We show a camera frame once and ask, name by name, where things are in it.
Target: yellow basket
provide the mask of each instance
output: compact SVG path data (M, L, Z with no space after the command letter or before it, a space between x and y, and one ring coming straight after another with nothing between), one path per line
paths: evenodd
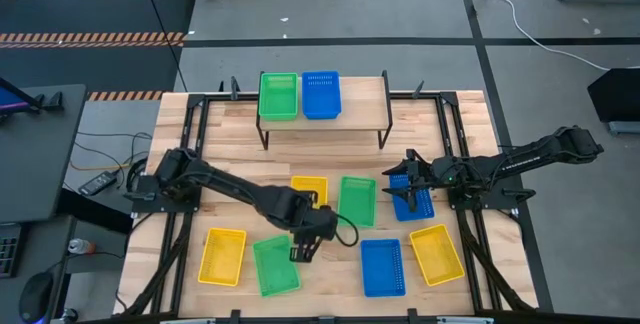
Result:
M409 238L428 286L464 276L460 258L444 224L414 231Z
M329 180L325 177L293 176L291 186L296 190L313 190L318 193L318 202L313 204L314 208L328 203Z
M198 281L227 286L238 285L247 232L232 229L209 229L204 246Z

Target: blue basket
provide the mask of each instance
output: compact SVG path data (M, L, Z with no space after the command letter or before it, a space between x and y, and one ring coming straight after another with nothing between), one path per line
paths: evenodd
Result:
M366 297L404 296L407 293L398 239L362 240L360 251Z
M302 73L302 112L307 119L335 119L342 112L337 71Z
M406 188L409 186L409 177L406 174L390 175L389 183L392 188ZM410 212L409 203L393 195L393 207L398 221L429 219L436 216L428 189L418 190L416 193L416 206L416 211Z

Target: green plastic basket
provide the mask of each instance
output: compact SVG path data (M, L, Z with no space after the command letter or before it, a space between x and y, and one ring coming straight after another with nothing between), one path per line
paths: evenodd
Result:
M342 177L338 214L357 226L374 227L376 225L376 181L371 178ZM339 223L348 225L343 219L340 219Z
M300 275L289 260L291 242L286 235L253 244L260 294L268 297L300 288Z
M259 105L264 120L294 120L298 115L298 74L262 73Z

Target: gray floor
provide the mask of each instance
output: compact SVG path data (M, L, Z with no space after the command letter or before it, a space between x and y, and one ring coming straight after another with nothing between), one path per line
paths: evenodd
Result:
M512 1L521 25L534 36L640 35L638 7ZM485 37L520 37L508 5L474 3ZM191 30L191 40L471 35L462 0L197 0ZM604 66L640 64L637 46L562 49ZM640 189L634 180L640 139L611 137L599 123L586 87L600 71L533 46L489 47L488 53L515 144L561 125L579 124L606 150L590 165L553 165L523 177L525 186L538 192L530 208L556 311L640 317L640 232L635 223ZM344 75L378 75L387 69L393 89L414 88L421 80L425 89L484 89L471 46L185 48L180 65L195 91L215 90L231 75L243 90L255 90L260 70L311 69L337 69ZM87 103L81 130L151 133L157 109L157 102ZM129 139L79 137L78 142L118 160L130 155ZM140 140L136 151L148 145ZM82 166L111 165L109 159L81 150L74 151L73 160ZM67 183L77 187L93 175L70 170ZM101 200L114 195L106 192ZM113 309L118 279L117 272L75 275L68 304L85 319L105 317Z

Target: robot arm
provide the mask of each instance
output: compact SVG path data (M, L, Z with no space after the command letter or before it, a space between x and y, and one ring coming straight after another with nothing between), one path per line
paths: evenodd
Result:
M406 174L409 187L383 191L403 198L415 211L414 195L420 189L461 189L470 196L478 196L491 191L500 179L556 162L590 163L603 151L588 130L577 126L562 127L540 140L492 157L444 156L427 163L415 150L407 149L407 159L383 174Z
M313 208L315 193L254 184L212 167L189 149L168 150L154 177L160 193L176 202L205 187L252 205L269 223L293 233L298 247L291 248L292 261L311 262L322 240L332 240L336 235L337 214L329 206Z

